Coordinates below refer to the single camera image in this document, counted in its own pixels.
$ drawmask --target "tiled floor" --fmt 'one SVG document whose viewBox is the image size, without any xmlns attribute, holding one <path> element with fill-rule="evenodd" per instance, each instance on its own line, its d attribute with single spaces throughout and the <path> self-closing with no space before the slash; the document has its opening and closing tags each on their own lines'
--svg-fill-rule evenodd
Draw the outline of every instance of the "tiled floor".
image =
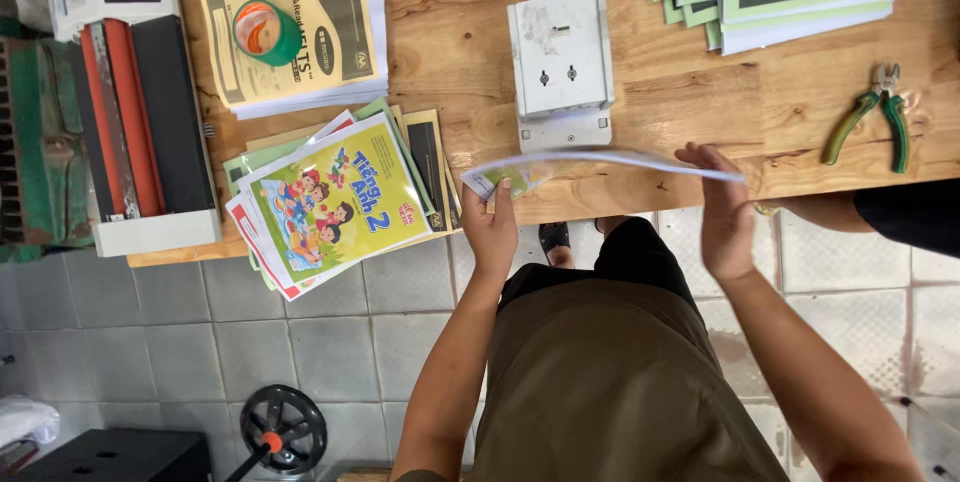
<svg viewBox="0 0 960 482">
<path fill-rule="evenodd" d="M 730 304 L 700 262 L 702 211 L 647 214 L 700 305 L 726 378 L 794 480 L 815 480 L 757 368 Z M 545 262 L 535 226 L 520 230 L 513 269 Z M 570 224 L 574 256 L 593 267 L 602 237 Z M 753 254 L 787 302 L 878 393 L 911 393 L 960 425 L 960 261 L 877 235 L 822 230 L 784 213 L 757 223 Z M 389 465 L 406 401 L 463 291 L 474 260 L 463 235 L 366 261 L 286 304 L 247 259 L 130 270 L 90 251 L 0 267 L 0 394 L 57 407 L 60 439 L 88 427 L 205 431 L 218 478 L 246 456 L 240 409 L 260 386 L 286 383 L 326 418 L 329 447 L 310 474 Z M 923 468 L 960 471 L 960 441 L 891 410 Z M 474 427 L 463 453 L 473 462 Z M 251 479 L 270 479 L 257 469 Z"/>
</svg>

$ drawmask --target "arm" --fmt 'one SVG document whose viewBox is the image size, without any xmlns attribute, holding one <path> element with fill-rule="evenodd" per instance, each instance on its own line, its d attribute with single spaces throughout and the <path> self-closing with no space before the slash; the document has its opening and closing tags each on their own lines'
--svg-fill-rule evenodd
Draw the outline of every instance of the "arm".
<svg viewBox="0 0 960 482">
<path fill-rule="evenodd" d="M 460 476 L 467 431 L 477 409 L 500 290 L 517 251 L 510 179 L 496 190 L 496 214 L 463 187 L 463 233 L 476 267 L 450 320 L 416 379 L 390 480 L 429 469 L 447 480 Z"/>
<path fill-rule="evenodd" d="M 707 146 L 677 158 L 737 170 Z M 787 424 L 825 480 L 922 480 L 906 437 L 862 377 L 754 267 L 756 212 L 743 184 L 703 180 L 702 255 L 726 292 Z"/>
</svg>

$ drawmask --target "olive shirt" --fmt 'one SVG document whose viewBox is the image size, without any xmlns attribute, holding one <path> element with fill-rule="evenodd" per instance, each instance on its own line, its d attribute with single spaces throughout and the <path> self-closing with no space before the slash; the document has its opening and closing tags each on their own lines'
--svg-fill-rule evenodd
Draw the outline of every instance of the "olive shirt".
<svg viewBox="0 0 960 482">
<path fill-rule="evenodd" d="M 513 300 L 493 330 L 468 481 L 787 480 L 673 292 L 566 283 Z"/>
</svg>

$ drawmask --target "white plastic bag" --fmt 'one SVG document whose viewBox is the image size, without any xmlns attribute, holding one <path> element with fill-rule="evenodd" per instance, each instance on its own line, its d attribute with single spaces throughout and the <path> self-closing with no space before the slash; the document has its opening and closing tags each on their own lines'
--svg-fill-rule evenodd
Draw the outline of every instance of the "white plastic bag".
<svg viewBox="0 0 960 482">
<path fill-rule="evenodd" d="M 18 439 L 53 442 L 60 432 L 60 413 L 23 395 L 0 399 L 0 448 Z"/>
</svg>

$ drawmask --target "black handwheel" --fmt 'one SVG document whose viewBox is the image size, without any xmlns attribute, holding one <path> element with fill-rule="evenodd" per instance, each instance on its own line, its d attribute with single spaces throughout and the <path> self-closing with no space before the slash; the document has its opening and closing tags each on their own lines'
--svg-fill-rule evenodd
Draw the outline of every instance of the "black handwheel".
<svg viewBox="0 0 960 482">
<path fill-rule="evenodd" d="M 327 422 L 316 403 L 284 385 L 261 388 L 249 398 L 240 412 L 240 433 L 251 456 L 231 478 L 257 462 L 281 474 L 301 474 L 320 462 L 327 451 Z M 263 404 L 265 416 L 257 413 Z"/>
</svg>

